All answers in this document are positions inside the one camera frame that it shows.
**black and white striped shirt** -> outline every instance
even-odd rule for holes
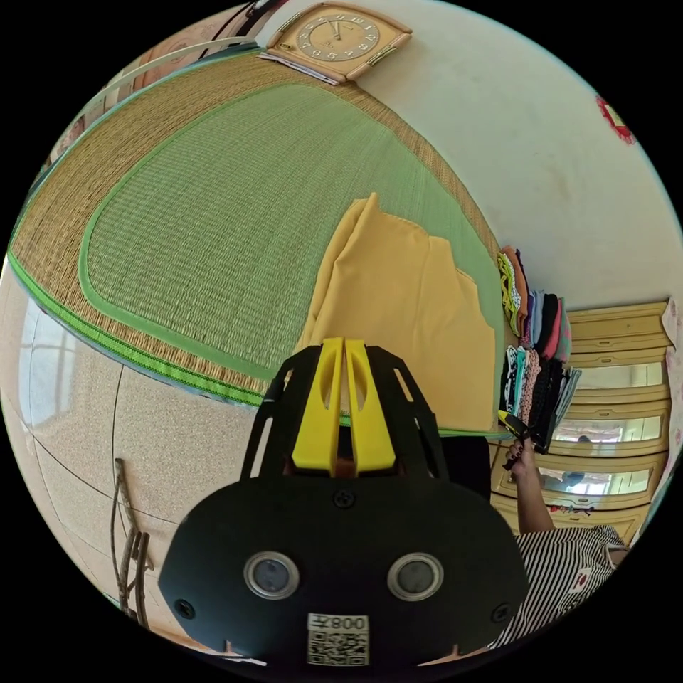
[[[517,537],[529,592],[489,646],[501,647],[580,605],[612,575],[612,550],[627,550],[613,526],[569,526]]]

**stack of folded clothes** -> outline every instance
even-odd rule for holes
[[[535,349],[507,347],[500,391],[500,410],[529,427],[539,452],[548,452],[555,427],[564,418],[581,370],[544,359]]]
[[[519,249],[503,247],[498,255],[503,307],[520,345],[544,360],[566,363],[571,354],[571,325],[564,299],[530,290]]]

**folded yellow fabric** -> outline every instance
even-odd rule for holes
[[[495,334],[477,286],[446,240],[384,213],[376,194],[356,200],[337,226],[297,350],[327,337],[402,358],[439,428],[491,429]]]

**hand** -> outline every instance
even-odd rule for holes
[[[512,465],[510,471],[516,479],[537,474],[534,445],[531,443],[531,439],[526,439],[524,443],[516,440],[512,444],[507,452],[507,459],[512,460],[513,458],[517,458],[517,461]]]

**green woven mat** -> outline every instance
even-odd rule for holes
[[[496,408],[497,266],[457,201],[396,136],[320,88],[260,90],[160,144],[92,216],[80,283],[111,318],[269,380],[297,343],[339,220],[373,191],[383,211],[447,238],[477,283],[497,340]]]

